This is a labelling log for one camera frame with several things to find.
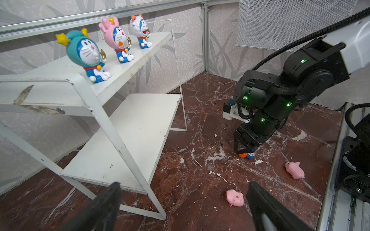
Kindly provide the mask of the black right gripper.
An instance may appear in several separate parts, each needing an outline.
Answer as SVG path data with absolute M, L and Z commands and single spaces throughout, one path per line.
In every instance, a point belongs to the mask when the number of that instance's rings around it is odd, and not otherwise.
M 242 123 L 234 132 L 234 151 L 235 153 L 255 153 L 272 135 L 273 132 L 261 135 L 253 131 L 246 123 Z

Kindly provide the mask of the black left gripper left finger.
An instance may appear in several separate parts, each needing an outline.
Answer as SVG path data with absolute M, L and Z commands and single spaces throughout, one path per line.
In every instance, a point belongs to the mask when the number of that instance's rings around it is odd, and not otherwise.
M 112 183 L 76 216 L 62 225 L 60 231 L 112 231 L 116 225 L 122 190 Z

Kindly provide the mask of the pink pig toy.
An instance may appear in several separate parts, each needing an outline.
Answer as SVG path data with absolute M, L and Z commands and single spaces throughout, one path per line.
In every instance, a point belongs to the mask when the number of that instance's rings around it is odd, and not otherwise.
M 244 196 L 243 193 L 237 192 L 235 190 L 227 190 L 225 193 L 226 200 L 230 207 L 242 207 L 244 206 Z
M 304 179 L 305 173 L 300 167 L 300 162 L 287 162 L 285 164 L 286 171 L 293 179 Z

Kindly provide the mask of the teal blue cat figurine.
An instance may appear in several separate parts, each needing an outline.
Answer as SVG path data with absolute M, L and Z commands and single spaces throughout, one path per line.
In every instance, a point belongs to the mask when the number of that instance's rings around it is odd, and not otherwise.
M 89 38 L 87 29 L 73 30 L 67 34 L 57 34 L 56 39 L 59 44 L 66 47 L 68 58 L 84 69 L 92 83 L 107 81 L 111 78 L 111 74 L 103 70 L 106 55 Z

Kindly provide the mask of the orange blue figurine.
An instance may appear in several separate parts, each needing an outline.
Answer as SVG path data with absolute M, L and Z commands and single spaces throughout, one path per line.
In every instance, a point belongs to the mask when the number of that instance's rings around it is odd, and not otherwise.
M 249 160 L 252 160 L 254 158 L 254 153 L 245 153 L 245 154 L 239 154 L 240 158 L 247 158 Z

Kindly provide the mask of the pink hat blue figurine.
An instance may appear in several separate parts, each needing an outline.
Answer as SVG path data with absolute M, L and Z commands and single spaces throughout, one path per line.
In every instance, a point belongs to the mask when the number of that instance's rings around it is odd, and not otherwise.
M 99 23 L 99 28 L 103 31 L 103 38 L 107 45 L 116 52 L 120 63 L 131 62 L 135 59 L 132 54 L 129 54 L 131 40 L 119 25 L 117 17 L 104 17 Z

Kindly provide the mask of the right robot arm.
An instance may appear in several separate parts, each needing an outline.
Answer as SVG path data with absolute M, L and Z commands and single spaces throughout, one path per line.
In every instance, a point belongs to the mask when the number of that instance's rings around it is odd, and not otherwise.
M 254 67 L 237 82 L 233 103 L 244 120 L 234 132 L 237 155 L 256 152 L 285 125 L 292 111 L 369 64 L 370 11 L 303 37 L 284 50 L 297 45 L 301 48 L 288 57 L 280 75 Z

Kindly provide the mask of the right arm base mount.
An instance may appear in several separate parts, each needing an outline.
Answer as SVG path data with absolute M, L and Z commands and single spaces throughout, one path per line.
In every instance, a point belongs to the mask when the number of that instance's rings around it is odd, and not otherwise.
M 370 104 L 359 104 L 345 113 L 348 127 L 356 137 L 343 139 L 335 186 L 353 197 L 370 202 L 370 115 L 367 114 L 354 125 L 350 119 L 353 111 L 369 108 Z

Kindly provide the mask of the white blue round figurine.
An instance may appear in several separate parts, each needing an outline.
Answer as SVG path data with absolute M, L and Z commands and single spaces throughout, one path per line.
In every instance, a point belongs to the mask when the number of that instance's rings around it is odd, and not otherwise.
M 150 48 L 152 43 L 148 41 L 150 31 L 146 21 L 141 14 L 132 15 L 130 20 L 130 28 L 133 35 L 137 37 L 141 49 Z

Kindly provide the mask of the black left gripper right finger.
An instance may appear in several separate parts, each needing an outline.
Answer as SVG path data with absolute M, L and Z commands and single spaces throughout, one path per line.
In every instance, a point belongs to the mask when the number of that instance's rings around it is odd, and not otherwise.
M 257 231 L 312 230 L 257 182 L 249 183 L 246 198 Z

